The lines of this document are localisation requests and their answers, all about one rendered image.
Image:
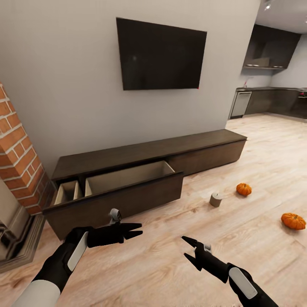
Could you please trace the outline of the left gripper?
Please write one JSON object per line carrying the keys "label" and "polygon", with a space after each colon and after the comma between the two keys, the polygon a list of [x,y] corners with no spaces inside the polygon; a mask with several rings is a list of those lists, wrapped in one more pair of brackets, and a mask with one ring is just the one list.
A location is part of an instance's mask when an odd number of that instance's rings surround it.
{"label": "left gripper", "polygon": [[114,243],[124,243],[124,239],[141,235],[143,231],[133,231],[142,227],[141,223],[121,223],[115,222],[115,225],[107,225],[100,227],[99,245],[105,246]]}

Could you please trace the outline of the pumpkin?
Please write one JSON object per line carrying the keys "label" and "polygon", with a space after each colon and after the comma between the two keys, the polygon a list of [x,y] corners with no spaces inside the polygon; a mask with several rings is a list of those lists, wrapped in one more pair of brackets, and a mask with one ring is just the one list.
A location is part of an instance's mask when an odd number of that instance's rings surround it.
{"label": "pumpkin", "polygon": [[303,220],[303,218],[293,213],[283,214],[281,221],[284,223],[284,225],[295,230],[305,229],[306,226],[306,222]]}
{"label": "pumpkin", "polygon": [[251,187],[245,183],[240,183],[239,185],[237,185],[237,191],[242,195],[249,195],[252,193]]}

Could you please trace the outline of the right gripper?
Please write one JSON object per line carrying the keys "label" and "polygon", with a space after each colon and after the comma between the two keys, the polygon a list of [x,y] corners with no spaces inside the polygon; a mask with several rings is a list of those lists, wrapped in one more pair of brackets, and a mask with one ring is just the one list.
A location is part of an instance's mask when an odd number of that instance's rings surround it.
{"label": "right gripper", "polygon": [[195,250],[195,257],[184,253],[185,257],[201,272],[202,268],[214,275],[214,266],[218,260],[217,257],[211,255],[204,249],[204,244],[197,240],[182,236],[182,239],[189,243],[192,247],[197,247]]}

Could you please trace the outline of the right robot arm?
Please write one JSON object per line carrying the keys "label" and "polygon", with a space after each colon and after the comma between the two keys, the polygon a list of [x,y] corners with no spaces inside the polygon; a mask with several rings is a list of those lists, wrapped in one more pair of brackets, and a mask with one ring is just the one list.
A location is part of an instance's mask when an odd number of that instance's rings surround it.
{"label": "right robot arm", "polygon": [[185,257],[201,272],[202,268],[219,278],[223,283],[229,279],[230,286],[237,294],[243,307],[279,307],[250,276],[250,274],[233,265],[225,264],[212,255],[212,244],[203,244],[197,240],[182,236],[192,247],[197,247],[195,257],[184,253]]}

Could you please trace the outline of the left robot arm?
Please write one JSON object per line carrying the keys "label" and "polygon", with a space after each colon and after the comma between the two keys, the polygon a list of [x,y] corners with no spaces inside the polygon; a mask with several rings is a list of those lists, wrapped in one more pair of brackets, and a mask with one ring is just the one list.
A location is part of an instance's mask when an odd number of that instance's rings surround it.
{"label": "left robot arm", "polygon": [[96,229],[92,226],[73,228],[11,307],[55,307],[87,246],[93,248],[124,243],[125,238],[143,233],[133,231],[142,227],[141,223],[121,223],[122,215],[118,209],[112,209],[110,216],[110,225],[107,226]]}

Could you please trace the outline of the pillar candle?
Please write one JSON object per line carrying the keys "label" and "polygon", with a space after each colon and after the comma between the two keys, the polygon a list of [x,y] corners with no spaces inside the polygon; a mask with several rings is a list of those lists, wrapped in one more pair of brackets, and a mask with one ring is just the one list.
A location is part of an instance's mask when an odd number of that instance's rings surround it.
{"label": "pillar candle", "polygon": [[212,193],[209,202],[213,207],[219,207],[221,200],[222,200],[222,195],[217,192],[214,192]]}

